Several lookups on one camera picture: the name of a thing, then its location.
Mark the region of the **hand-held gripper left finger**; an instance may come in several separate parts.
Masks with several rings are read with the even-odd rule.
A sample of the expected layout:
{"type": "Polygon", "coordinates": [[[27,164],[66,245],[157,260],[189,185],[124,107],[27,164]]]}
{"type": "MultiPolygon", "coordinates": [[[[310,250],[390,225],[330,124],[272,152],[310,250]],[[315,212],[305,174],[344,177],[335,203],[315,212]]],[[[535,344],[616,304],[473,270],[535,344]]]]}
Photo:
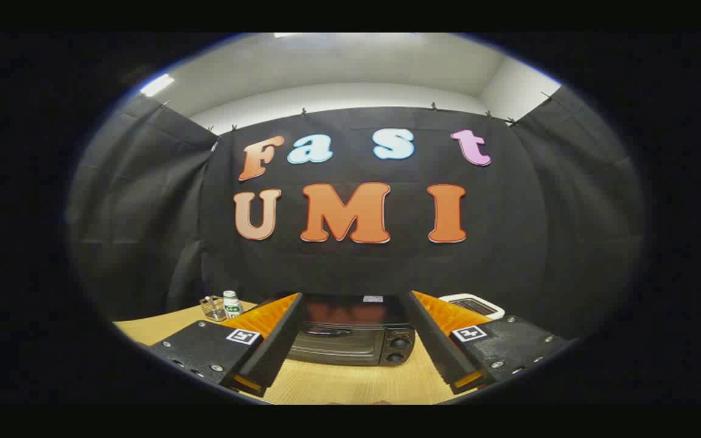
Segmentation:
{"type": "Polygon", "coordinates": [[[150,352],[209,384],[262,397],[303,320],[304,296],[297,292],[227,321],[195,321],[152,344],[150,352]]]}

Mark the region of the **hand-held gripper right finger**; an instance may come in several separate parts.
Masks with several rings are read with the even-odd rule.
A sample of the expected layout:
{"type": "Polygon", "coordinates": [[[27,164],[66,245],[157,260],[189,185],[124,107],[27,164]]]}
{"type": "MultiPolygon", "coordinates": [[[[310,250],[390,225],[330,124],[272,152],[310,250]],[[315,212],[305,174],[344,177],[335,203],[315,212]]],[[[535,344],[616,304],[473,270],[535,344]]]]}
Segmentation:
{"type": "Polygon", "coordinates": [[[522,317],[493,318],[417,291],[411,291],[411,325],[456,395],[526,376],[570,347],[570,340],[522,317]]]}

